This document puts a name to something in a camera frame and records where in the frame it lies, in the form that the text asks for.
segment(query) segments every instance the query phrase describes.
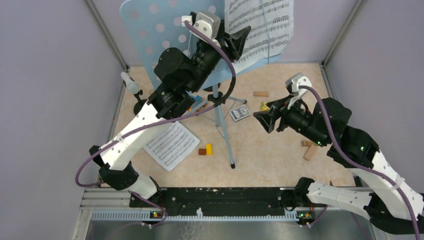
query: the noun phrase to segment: circular hole pattern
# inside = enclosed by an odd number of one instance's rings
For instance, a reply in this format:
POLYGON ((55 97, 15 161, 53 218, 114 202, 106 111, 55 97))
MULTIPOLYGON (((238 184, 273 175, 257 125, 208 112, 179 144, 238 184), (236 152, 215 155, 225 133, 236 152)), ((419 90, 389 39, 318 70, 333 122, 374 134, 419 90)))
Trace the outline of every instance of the circular hole pattern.
POLYGON ((170 47, 170 41, 163 41, 162 42, 162 48, 167 49, 170 47))
POLYGON ((214 14, 217 11, 217 8, 214 5, 212 5, 207 9, 207 11, 214 14))
POLYGON ((129 17, 130 17, 132 20, 136 20, 136 19, 138 19, 138 18, 139 18, 139 12, 138 12, 138 11, 136 11, 136 10, 131 10, 131 11, 129 12, 129 17))
POLYGON ((181 35, 178 37, 178 41, 179 41, 180 43, 184 43, 186 40, 187 40, 187 37, 186 37, 186 35, 184 35, 184 34, 181 34, 181 35))
POLYGON ((175 26, 180 26, 181 25, 181 17, 176 17, 173 19, 173 24, 175 26))
POLYGON ((177 6, 177 0, 168 0, 168 5, 171 8, 175 8, 177 6))
POLYGON ((152 5, 148 6, 148 10, 152 14, 157 14, 159 12, 159 7, 156 4, 152 4, 152 5))
POLYGON ((138 31, 137 32, 137 35, 140 37, 140 38, 142 38, 142 39, 144 39, 145 37, 147 37, 147 32, 145 31, 145 30, 140 30, 140 31, 138 31))
POLYGON ((152 46, 148 46, 144 49, 145 53, 150 55, 153 53, 153 47, 152 46))
POLYGON ((156 31, 162 33, 165 30, 165 26, 162 23, 156 24, 156 31))

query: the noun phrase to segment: sheet music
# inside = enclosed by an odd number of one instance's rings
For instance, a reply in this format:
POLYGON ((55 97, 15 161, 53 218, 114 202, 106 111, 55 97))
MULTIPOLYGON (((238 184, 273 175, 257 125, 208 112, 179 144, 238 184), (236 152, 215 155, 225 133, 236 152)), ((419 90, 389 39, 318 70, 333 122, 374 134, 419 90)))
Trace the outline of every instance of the sheet music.
POLYGON ((251 26, 243 54, 234 62, 236 73, 263 58, 281 53, 294 32, 293 2, 294 0, 225 0, 225 31, 233 34, 251 26))
POLYGON ((150 139, 143 148, 159 165, 170 172, 199 143, 200 140, 193 133, 176 121, 169 128, 150 139))

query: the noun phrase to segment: lavender wall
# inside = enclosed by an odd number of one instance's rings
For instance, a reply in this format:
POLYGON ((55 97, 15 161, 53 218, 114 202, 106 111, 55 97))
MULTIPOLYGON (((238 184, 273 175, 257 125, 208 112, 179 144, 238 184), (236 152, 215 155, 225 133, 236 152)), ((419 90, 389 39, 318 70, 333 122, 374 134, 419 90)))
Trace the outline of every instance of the lavender wall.
POLYGON ((351 124, 424 193, 424 1, 368 1, 329 65, 351 124))
POLYGON ((121 70, 82 0, 0 3, 1 239, 71 237, 121 70))
MULTIPOLYGON (((177 4, 188 1, 178 0, 177 4)), ((142 65, 119 14, 124 0, 93 0, 93 2, 126 63, 130 66, 142 65)), ((356 0, 295 0, 294 36, 283 52, 280 61, 320 62, 324 60, 355 2, 356 0)))

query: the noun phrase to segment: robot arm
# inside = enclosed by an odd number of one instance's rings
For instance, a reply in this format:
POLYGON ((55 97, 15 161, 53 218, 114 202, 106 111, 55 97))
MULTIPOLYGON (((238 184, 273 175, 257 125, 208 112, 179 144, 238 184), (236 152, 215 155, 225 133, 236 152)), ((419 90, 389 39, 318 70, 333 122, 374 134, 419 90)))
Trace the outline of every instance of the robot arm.
MULTIPOLYGON (((203 11, 192 12, 181 20, 188 21, 196 30, 211 39, 230 61, 240 59, 251 30, 250 26, 230 35, 224 32, 224 22, 219 17, 203 11)), ((145 199, 160 191, 151 177, 132 166, 131 159, 153 136, 169 125, 150 127, 125 139, 122 136, 144 125, 181 117, 195 101, 188 92, 195 93, 201 89, 221 58, 220 53, 202 38, 197 42, 196 51, 191 58, 175 47, 163 51, 154 68, 154 73, 162 83, 120 133, 103 146, 93 146, 90 149, 90 154, 93 155, 99 149, 117 141, 113 147, 105 149, 93 159, 100 166, 99 174, 105 183, 115 190, 129 190, 145 199)), ((121 77, 127 89, 137 97, 138 86, 134 86, 133 80, 127 74, 122 74, 121 77)))
MULTIPOLYGON (((253 116, 268 133, 274 130, 276 121, 281 118, 277 132, 290 127, 321 147, 331 144, 320 106, 316 104, 313 112, 310 112, 302 101, 302 96, 307 90, 299 87, 311 87, 309 79, 298 73, 286 81, 286 86, 289 96, 269 102, 268 111, 255 112, 253 116)), ((296 202, 304 206, 311 203, 335 206, 370 220, 373 225, 385 232, 412 234, 414 230, 411 215, 403 198, 396 190, 401 188, 412 206, 420 232, 424 233, 423 196, 410 188, 387 163, 379 146, 370 135, 347 125, 352 114, 349 109, 332 98, 322 101, 342 151, 355 163, 388 176, 397 185, 392 186, 382 177, 354 167, 346 162, 332 146, 327 155, 364 180, 374 193, 345 190, 302 177, 293 192, 296 202)))

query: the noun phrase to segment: wooden block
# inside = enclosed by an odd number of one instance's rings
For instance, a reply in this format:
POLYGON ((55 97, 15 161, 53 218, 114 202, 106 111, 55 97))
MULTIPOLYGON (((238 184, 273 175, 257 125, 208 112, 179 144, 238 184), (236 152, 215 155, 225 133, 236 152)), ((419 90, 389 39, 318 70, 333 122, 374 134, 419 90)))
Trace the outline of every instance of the wooden block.
POLYGON ((315 145, 316 146, 316 144, 313 141, 308 141, 308 140, 303 140, 302 141, 302 147, 310 147, 312 145, 315 145))
POLYGON ((312 157, 314 156, 315 152, 317 151, 318 146, 312 144, 309 149, 306 151, 305 155, 303 156, 304 159, 306 160, 311 160, 312 157))
POLYGON ((212 144, 206 144, 206 155, 212 155, 212 144))
POLYGON ((254 97, 269 97, 270 93, 267 91, 254 91, 253 96, 254 97))
POLYGON ((206 155, 206 149, 199 148, 199 155, 206 155))

